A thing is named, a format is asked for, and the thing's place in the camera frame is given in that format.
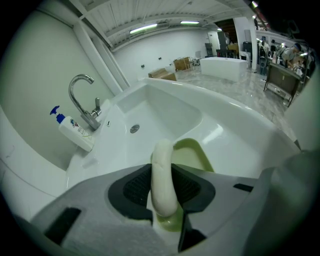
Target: marble floor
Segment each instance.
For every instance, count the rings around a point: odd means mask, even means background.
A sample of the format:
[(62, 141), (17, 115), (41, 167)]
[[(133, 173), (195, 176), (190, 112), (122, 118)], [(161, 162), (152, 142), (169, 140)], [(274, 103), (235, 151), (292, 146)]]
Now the marble floor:
[(194, 70), (177, 71), (175, 76), (177, 81), (206, 88), (245, 104), (273, 122), (291, 140), (296, 140), (294, 132), (285, 119), (287, 107), (283, 104), (284, 100), (270, 90), (264, 92), (265, 83), (262, 79), (266, 79), (265, 76), (248, 70), (245, 80), (233, 82), (201, 74), (200, 66), (196, 66)]

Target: sink drain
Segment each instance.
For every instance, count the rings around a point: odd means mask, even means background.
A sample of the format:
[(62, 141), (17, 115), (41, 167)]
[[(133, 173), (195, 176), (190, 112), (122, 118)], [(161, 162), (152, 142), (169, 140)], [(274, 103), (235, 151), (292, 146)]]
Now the sink drain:
[(130, 129), (130, 133), (134, 134), (136, 133), (140, 128), (140, 125), (139, 124), (135, 124), (134, 126), (131, 127)]

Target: faucet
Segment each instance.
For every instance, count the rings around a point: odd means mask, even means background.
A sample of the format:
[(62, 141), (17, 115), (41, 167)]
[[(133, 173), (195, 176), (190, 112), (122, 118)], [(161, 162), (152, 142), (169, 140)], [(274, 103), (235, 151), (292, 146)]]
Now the faucet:
[(74, 85), (77, 81), (79, 80), (85, 80), (87, 81), (90, 85), (95, 81), (93, 78), (86, 74), (78, 74), (76, 75), (70, 82), (69, 84), (69, 96), (70, 99), (72, 100), (73, 104), (76, 106), (76, 108), (80, 111), (81, 117), (91, 126), (91, 128), (95, 131), (96, 129), (99, 128), (100, 123), (96, 120), (97, 116), (101, 114), (101, 109), (100, 109), (100, 99), (95, 98), (95, 109), (89, 113), (88, 111), (84, 110), (83, 107), (79, 104), (79, 102), (76, 100), (74, 96)]

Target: soap bottle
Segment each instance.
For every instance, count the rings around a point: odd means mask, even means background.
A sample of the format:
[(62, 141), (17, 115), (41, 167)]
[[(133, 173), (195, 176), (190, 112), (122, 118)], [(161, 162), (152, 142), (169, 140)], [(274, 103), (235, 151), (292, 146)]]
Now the soap bottle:
[[(56, 115), (59, 107), (55, 106), (51, 110), (50, 115)], [(90, 152), (92, 150), (95, 138), (85, 131), (71, 116), (65, 117), (60, 113), (56, 116), (56, 121), (60, 124), (58, 129), (64, 136), (85, 151)]]

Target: ceiling light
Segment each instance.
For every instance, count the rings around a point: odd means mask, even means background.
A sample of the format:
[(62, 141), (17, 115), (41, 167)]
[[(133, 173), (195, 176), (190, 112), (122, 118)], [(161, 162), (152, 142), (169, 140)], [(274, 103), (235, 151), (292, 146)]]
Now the ceiling light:
[(252, 1), (253, 8), (258, 7), (258, 4), (255, 1)]
[(181, 21), (180, 22), (181, 24), (198, 24), (199, 23), (199, 21)]
[(139, 28), (137, 28), (137, 29), (131, 30), (131, 31), (130, 31), (130, 34), (139, 32), (139, 31), (141, 31), (141, 30), (146, 30), (146, 29), (150, 29), (150, 28), (155, 28), (157, 25), (158, 25), (158, 24), (152, 24), (152, 25), (148, 25), (148, 26), (139, 27)]

